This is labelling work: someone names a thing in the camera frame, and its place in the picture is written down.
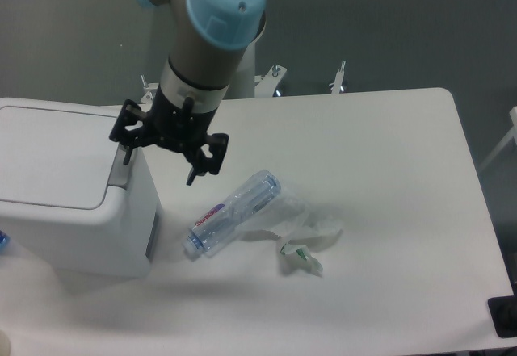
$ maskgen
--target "plastic bottle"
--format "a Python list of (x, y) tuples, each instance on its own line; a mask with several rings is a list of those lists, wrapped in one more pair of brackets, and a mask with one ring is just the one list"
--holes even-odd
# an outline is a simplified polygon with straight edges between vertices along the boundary
[(278, 179), (267, 170), (251, 176), (190, 228), (191, 234), (183, 242), (187, 254), (191, 258), (214, 254), (231, 240), (235, 227), (268, 205), (280, 190)]

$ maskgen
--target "white tabletop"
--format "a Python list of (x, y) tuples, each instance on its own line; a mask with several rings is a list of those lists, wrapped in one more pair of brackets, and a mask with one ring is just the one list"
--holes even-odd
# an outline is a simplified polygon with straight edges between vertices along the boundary
[[(183, 157), (145, 155), (165, 215), (146, 279), (57, 271), (17, 245), (0, 256), (12, 355), (403, 355), (516, 346), (486, 301), (511, 294), (451, 95), (440, 89), (224, 101), (218, 176), (184, 185)], [(343, 218), (288, 273), (275, 242), (235, 241), (190, 262), (188, 225), (260, 169)]]

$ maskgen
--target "crumpled plastic bag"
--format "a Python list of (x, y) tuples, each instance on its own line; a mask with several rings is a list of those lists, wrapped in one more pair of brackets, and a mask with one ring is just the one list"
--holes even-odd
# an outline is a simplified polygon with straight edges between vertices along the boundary
[(309, 272), (320, 274), (323, 266), (310, 249), (321, 245), (326, 238), (337, 239), (343, 230), (343, 222), (332, 215), (318, 214), (306, 201), (282, 185), (282, 193), (276, 199), (236, 229), (239, 232), (272, 232), (280, 239), (280, 256), (301, 258), (308, 265)]

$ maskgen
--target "white container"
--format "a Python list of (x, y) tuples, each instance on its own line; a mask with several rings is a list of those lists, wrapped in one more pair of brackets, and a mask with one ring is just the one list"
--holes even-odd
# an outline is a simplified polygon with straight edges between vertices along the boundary
[(117, 111), (0, 99), (0, 225), (56, 268), (150, 269), (160, 201), (143, 152), (108, 139)]

